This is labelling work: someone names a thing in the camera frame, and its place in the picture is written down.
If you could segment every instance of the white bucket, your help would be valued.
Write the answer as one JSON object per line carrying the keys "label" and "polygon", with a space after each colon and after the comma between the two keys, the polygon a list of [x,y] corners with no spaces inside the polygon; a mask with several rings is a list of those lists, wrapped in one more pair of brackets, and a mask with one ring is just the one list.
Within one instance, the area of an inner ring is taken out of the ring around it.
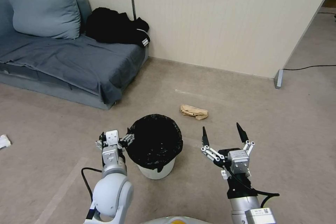
{"label": "white bucket", "polygon": [[150,179],[162,179],[164,177],[166,177],[173,169],[174,167],[174,163],[175,163],[175,158],[170,161],[168,164],[166,164],[162,171],[158,172],[157,169],[151,170],[151,169],[147,169],[147,168],[143,168],[142,166],[138,165],[139,170],[142,172],[143,175],[145,175],[147,178]]}

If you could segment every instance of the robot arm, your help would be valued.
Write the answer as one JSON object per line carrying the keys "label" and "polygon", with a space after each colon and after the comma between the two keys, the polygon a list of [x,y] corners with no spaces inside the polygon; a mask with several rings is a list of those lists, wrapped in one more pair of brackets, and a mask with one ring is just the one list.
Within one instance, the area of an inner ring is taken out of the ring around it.
{"label": "robot arm", "polygon": [[[279,196],[279,194],[262,192],[251,187],[248,177],[251,175],[249,163],[254,142],[249,141],[246,132],[238,123],[237,128],[244,144],[243,149],[233,148],[219,151],[212,149],[203,127],[201,151],[215,165],[223,169],[221,174],[229,184],[227,197],[231,202],[231,217],[234,224],[276,224],[271,209],[263,206],[266,200],[273,196]],[[258,194],[267,196],[261,206],[257,198]]]}
{"label": "robot arm", "polygon": [[[96,145],[101,148],[103,170],[102,179],[93,190],[92,203],[84,223],[86,224],[122,224],[133,198],[133,186],[127,177],[123,147],[134,140],[128,134],[119,139],[117,130],[108,131],[99,137]],[[100,214],[113,218],[104,222]]]}

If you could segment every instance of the trash can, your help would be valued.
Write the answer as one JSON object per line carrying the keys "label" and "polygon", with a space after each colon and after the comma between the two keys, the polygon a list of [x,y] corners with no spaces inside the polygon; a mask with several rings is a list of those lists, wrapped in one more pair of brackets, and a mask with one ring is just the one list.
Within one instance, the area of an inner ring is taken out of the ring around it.
{"label": "trash can", "polygon": [[173,169],[176,156],[182,151],[182,134],[176,122],[160,114],[147,115],[129,129],[133,143],[126,151],[147,178],[161,179]]}

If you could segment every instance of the gray blanket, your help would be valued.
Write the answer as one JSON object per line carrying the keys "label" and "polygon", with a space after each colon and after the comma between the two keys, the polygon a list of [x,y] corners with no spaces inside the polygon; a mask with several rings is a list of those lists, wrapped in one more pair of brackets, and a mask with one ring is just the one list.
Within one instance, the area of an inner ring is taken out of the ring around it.
{"label": "gray blanket", "polygon": [[121,98],[144,59],[145,49],[137,45],[102,44],[86,36],[57,40],[13,32],[0,37],[0,63],[56,77],[106,104]]}

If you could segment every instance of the sofa base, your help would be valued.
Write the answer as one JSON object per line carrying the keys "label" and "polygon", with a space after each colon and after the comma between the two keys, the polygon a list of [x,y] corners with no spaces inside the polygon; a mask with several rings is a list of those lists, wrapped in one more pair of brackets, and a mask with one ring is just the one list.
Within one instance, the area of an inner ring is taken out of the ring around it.
{"label": "sofa base", "polygon": [[97,95],[86,92],[74,86],[64,87],[53,83],[40,82],[37,80],[13,76],[0,72],[0,82],[17,88],[28,89],[55,96],[65,100],[81,103],[99,109],[109,110],[114,103],[104,104]]}

